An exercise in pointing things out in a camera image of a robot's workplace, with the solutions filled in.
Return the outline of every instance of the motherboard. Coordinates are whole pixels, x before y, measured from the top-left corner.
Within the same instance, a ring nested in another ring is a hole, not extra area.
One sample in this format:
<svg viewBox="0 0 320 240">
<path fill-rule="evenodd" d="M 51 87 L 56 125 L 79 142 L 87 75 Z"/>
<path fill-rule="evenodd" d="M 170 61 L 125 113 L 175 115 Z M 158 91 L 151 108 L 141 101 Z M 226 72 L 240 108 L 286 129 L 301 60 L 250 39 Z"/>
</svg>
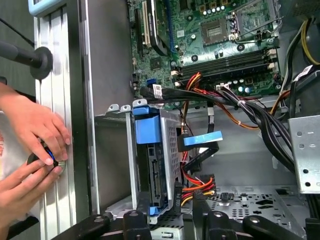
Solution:
<svg viewBox="0 0 320 240">
<path fill-rule="evenodd" d="M 281 88 L 272 0 L 128 0 L 132 88 L 228 86 L 239 96 Z M 166 109 L 173 105 L 166 104 Z"/>
</svg>

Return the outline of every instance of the hand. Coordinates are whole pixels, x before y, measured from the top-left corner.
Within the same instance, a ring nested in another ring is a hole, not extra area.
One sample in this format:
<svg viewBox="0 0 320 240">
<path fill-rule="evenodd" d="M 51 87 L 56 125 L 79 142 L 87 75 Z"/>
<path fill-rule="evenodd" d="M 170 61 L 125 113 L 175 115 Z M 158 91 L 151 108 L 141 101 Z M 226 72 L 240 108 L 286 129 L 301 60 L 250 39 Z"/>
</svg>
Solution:
<svg viewBox="0 0 320 240">
<path fill-rule="evenodd" d="M 70 144 L 70 134 L 59 115 L 17 94 L 6 96 L 1 107 L 18 138 L 40 160 L 47 165 L 53 164 L 38 137 L 47 144 L 57 161 L 68 159 L 66 144 Z"/>
<path fill-rule="evenodd" d="M 52 165 L 45 166 L 41 160 L 36 160 L 29 165 L 23 164 L 0 181 L 0 229 L 6 229 L 26 214 L 53 185 L 62 168 L 52 169 Z"/>
</svg>

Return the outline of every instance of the cpu socket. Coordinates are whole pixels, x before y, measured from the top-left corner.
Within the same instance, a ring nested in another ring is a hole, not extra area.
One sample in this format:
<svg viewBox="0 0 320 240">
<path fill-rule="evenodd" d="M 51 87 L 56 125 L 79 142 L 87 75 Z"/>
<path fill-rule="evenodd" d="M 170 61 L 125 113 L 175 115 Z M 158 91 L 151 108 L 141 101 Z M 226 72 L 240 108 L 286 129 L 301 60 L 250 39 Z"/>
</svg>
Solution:
<svg viewBox="0 0 320 240">
<path fill-rule="evenodd" d="M 227 21 L 220 18 L 215 21 L 204 22 L 201 24 L 203 45 L 212 45 L 227 41 Z"/>
</svg>

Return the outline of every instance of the white plastic bag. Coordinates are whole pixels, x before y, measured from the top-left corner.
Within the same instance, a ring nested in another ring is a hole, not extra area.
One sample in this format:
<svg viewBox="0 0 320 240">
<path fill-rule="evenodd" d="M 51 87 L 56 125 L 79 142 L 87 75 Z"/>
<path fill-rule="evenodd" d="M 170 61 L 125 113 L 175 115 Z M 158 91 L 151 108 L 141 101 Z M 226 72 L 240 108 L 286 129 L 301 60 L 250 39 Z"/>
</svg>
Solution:
<svg viewBox="0 0 320 240">
<path fill-rule="evenodd" d="M 31 152 L 18 141 L 8 118 L 0 111 L 0 180 L 5 179 L 17 168 L 24 164 Z M 20 221 L 28 216 L 34 216 L 39 219 L 39 202 L 26 214 Z"/>
</svg>

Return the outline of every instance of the ram slot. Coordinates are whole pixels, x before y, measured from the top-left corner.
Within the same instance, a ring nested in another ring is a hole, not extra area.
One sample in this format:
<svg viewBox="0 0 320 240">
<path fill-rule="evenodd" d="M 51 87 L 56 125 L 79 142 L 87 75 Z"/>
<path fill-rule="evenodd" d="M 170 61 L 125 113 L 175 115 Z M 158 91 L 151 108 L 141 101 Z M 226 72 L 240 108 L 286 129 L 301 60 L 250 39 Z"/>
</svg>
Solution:
<svg viewBox="0 0 320 240">
<path fill-rule="evenodd" d="M 221 78 L 265 72 L 268 71 L 269 64 L 270 58 L 267 56 L 266 50 L 258 50 L 237 56 L 185 66 L 182 68 L 183 77 L 181 82 L 185 83 L 197 72 L 201 72 L 202 74 L 202 83 L 220 80 Z"/>
</svg>

